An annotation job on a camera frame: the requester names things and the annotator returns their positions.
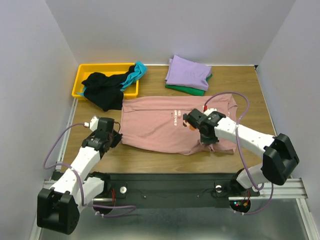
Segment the pink t-shirt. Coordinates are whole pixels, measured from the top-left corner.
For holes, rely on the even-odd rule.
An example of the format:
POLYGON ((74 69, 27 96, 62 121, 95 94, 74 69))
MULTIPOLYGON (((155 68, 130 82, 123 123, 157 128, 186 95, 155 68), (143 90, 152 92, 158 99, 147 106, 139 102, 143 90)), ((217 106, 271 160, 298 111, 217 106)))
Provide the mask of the pink t-shirt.
POLYGON ((122 143, 143 150, 192 155, 202 151, 234 154, 237 146, 226 139, 204 145, 183 115, 204 105, 236 120, 238 105, 231 94, 209 96, 145 96, 124 100, 121 110, 122 143))

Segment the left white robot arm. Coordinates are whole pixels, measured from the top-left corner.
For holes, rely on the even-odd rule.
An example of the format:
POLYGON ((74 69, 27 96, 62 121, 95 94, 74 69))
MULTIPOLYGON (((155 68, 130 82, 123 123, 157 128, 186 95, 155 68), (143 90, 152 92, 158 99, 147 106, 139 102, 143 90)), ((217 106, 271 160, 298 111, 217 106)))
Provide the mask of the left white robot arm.
POLYGON ((114 129, 115 124, 112 118, 97 116, 82 124, 91 134, 82 141, 77 156, 60 179, 37 196, 38 227, 69 235, 87 203, 97 195, 106 197, 111 193, 109 182, 89 173, 120 142, 122 135, 114 129))

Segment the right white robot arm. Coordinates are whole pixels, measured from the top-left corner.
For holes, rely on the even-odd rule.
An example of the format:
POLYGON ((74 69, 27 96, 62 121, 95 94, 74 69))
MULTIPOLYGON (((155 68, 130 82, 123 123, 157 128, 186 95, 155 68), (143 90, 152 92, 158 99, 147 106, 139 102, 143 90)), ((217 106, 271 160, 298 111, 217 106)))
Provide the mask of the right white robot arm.
POLYGON ((300 160, 290 138, 280 133, 277 136, 261 133, 243 126, 225 114, 210 108, 205 112, 193 109, 183 115, 186 125, 200 133, 203 144, 216 144, 224 139, 233 142, 237 148, 247 149, 262 163, 252 167, 246 164, 226 185, 217 185, 216 192, 242 195, 250 188, 258 189, 265 183, 282 186, 286 183, 300 160))

